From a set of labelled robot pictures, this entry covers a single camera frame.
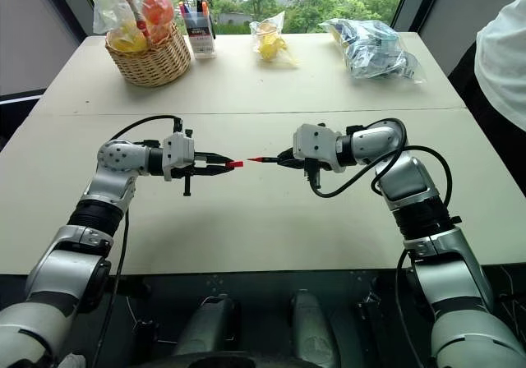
wall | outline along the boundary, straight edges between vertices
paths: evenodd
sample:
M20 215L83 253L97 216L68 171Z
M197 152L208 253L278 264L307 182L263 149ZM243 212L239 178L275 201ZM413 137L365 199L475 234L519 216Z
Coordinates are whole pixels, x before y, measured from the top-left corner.
M0 95L48 87L77 46L49 0L0 0Z
M436 0L420 35L448 75L477 32L514 0Z

white table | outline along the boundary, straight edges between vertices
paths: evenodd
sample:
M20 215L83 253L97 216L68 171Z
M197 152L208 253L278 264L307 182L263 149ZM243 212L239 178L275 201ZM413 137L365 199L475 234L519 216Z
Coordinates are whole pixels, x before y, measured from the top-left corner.
M247 39L219 37L219 54L228 51L229 41L242 53L239 49L242 38ZM314 48L320 48L325 39L330 43L330 37L324 38L307 35L302 39L294 35L289 42L301 57L300 49L305 50L310 41L316 45ZM408 38L422 47L415 35ZM191 106L185 101L169 103L168 99L189 95L186 86L194 84L198 76L209 74L209 69L219 68L215 63L224 69L218 80L227 81L230 70L221 56L204 64L192 62L184 80L157 91L123 83L104 48L95 47L94 42L99 39L87 39L79 48L0 153L0 274L28 273L75 208L95 170L99 146L114 132L140 118L135 113L142 117L157 112L182 115L184 126L194 130L197 150L214 151L233 159L276 155L291 145L293 132L304 122L325 122L328 127L343 130L351 124L399 117L407 125L412 144L431 146L449 161L454 175L450 212L461 215L464 232L481 263L525 260L526 199L462 101L451 94L443 76L436 77L436 87L431 87L431 83L422 86L420 90L427 94L420 93L422 101L416 104L404 103L401 94L392 94L393 101L388 101L388 93L371 90L372 86L367 88L366 82L356 89L348 83L345 72L339 70L344 78L341 84L332 85L335 99L343 99L349 93L354 95L366 87L364 90L369 90L371 97L360 104L384 104L385 109L352 108L336 112L331 107L341 106L341 101L313 103L305 97L301 107L284 102L287 112L269 104L275 112L262 113L258 109L262 110L264 104L255 102L250 112L241 113L241 103L231 100L235 96L218 96L213 103L201 107L197 102L194 106L200 107L200 112L191 113ZM330 53L329 48L321 49ZM339 68L337 57L326 65L322 62L324 58L312 57L325 67ZM81 59L85 68L80 68ZM233 65L241 68L242 64L233 59ZM431 71L427 70L428 76L435 74L435 62L423 65ZM94 66L99 66L100 78L95 76ZM281 88L294 82L286 79L288 75L297 73L305 78L305 72L300 71L270 73L250 64L246 81L260 75L271 79L272 74L277 74L282 78L281 83L274 82L274 89L283 93ZM80 79L82 74L88 77L75 83L73 80ZM115 90L111 85L103 89L97 86L108 80L116 85ZM298 96L305 95L299 87L296 90ZM439 92L454 106L425 108L433 100L431 93ZM107 99L104 106L99 103L103 98ZM150 101L140 106L140 98ZM404 110L390 108L394 103L406 106ZM349 107L360 104L352 102ZM179 106L186 112L178 111ZM310 112L324 107L329 112ZM127 137L162 139L170 129L169 122L154 122L137 128ZM444 191L440 164L427 154L417 155ZM349 168L340 175L324 172L323 190L332 190L357 170ZM167 183L161 177L142 177L137 181L136 197L131 203L124 273L393 268L402 248L402 237L383 200L369 190L370 180L371 177L364 177L346 193L324 200L310 192L302 171L274 164L246 162L245 168L222 176L194 177L190 198L182 196L182 181ZM122 227L110 255L114 264L121 241Z

silver arm segment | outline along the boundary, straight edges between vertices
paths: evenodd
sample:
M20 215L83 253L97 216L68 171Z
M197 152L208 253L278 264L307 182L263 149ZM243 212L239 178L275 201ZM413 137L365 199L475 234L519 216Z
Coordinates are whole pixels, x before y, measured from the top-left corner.
M293 139L294 157L306 160L306 170L307 160L315 159L341 173L347 165L369 164L397 149L401 135L397 123L382 121L346 136L324 126L302 125ZM377 164L376 174L391 159ZM319 170L314 178L318 186ZM423 164L403 152L379 187L435 316L431 353L437 366L526 366L520 342L491 314L490 283Z
M172 169L194 163L191 138L175 132L168 141L155 170L149 164L152 149L145 145L111 140L101 146L76 210L30 272L26 300L0 312L0 368L51 366L76 314L99 304L111 267L106 257L136 178L154 174L171 180Z

person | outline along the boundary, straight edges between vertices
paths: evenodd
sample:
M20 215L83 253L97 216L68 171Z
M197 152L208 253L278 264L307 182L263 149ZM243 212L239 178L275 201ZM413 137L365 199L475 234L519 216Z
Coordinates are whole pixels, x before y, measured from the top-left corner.
M526 195L526 0L478 32L449 79Z

black cable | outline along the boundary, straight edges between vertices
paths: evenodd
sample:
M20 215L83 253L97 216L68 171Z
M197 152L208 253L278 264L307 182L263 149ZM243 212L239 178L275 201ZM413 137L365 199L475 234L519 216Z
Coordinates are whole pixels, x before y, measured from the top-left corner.
M93 361L91 363L91 368L97 366L99 361L100 351L104 340L106 338L106 333L108 332L109 321L111 320L113 313L113 306L115 305L115 298L117 297L118 282L121 278L122 266L124 265L124 256L126 255L126 246L128 242L128 229L130 228L130 210L126 211L124 215L124 237L122 238L122 248L121 248L121 257L118 260L117 272L115 273L115 281L113 283L112 294L109 298L108 308L106 309L106 314L104 315L104 322L100 329L99 341L97 342L97 348L95 349L95 354L93 356Z
M381 196L381 191L378 190L378 188L376 187L376 184L378 183L378 181L380 180L381 177L386 175L389 172L389 170L393 168L395 163L400 158L400 155L404 152L404 146L406 146L406 144L408 142L408 133L407 133L407 131L405 129L405 125L399 119L396 119L396 118L393 118L393 117L388 117L386 119L381 119L378 122L374 122L374 123L370 124L369 126L367 126L366 128L369 128L369 127L371 127L371 126L373 126L375 124L382 123L382 122L384 124L386 124L387 122L393 122L393 123L398 124L402 134L401 134L401 137L400 137L399 146L398 146L396 152L394 153L393 158L389 161L389 164L387 164L387 166L385 166L385 168L382 169L380 171L380 173L378 173L378 175L376 175L371 181L371 190L373 190L379 196Z
M434 156L441 163L442 167L444 168L446 185L447 185L446 191L445 191L445 197L444 197L444 205L448 206L448 204L450 203L450 200L451 200L451 194L453 192L453 177L451 175L451 169L450 169L450 166L447 163L447 161L445 161L445 159L442 157L442 155L440 153L438 153L437 151L435 151L435 150L433 150L431 148L428 148L426 146L409 145L409 146L404 146L401 151L404 152L404 151L407 151L407 150L420 150L422 152L429 153L432 156ZM357 172L356 175L354 175L351 179L349 179L347 182L345 182L341 187L339 187L338 189L332 191L331 193L322 193L321 191L319 191L318 188L315 185L315 181L313 181L313 180L309 181L311 189L314 192L314 194L316 194L317 196L319 196L321 198L336 197L338 194L344 192L349 187L351 187L351 185L354 184L355 181L357 181L360 177L362 177L367 171L369 171L370 169L374 168L381 161L389 158L392 155L395 155L396 153L398 153L398 151L399 151L399 149L392 150L389 153L386 153L386 154L380 156L378 159L375 159L374 161L369 163L367 166L362 168L359 172Z
M110 140L116 140L123 134L126 134L127 132L129 132L132 128L140 126L141 124L145 124L147 122L151 122L152 120L159 120L159 119L173 119L173 132L178 131L178 126L180 126L180 121L181 121L179 117L176 117L174 115L156 115L156 116L145 117L144 119L138 120L135 123L132 123L131 125L127 127L124 127L117 134L112 136Z
M398 310L400 323L402 324L402 329L404 330L405 338L408 341L408 345L409 345L409 348L411 349L411 353L413 354L413 357L415 361L417 362L418 368L424 368L424 365L422 364L422 361L420 360L420 356L417 353L417 349L414 347L413 341L411 340L411 337L409 336L408 326L405 324L405 316L404 316L404 312L402 311L402 305L400 304L399 275L402 270L402 265L404 265L404 260L407 254L408 254L408 251L404 249L404 251L402 251L402 255L400 256L398 260L398 264L396 265L396 272L394 273L394 301L396 303L396 309Z

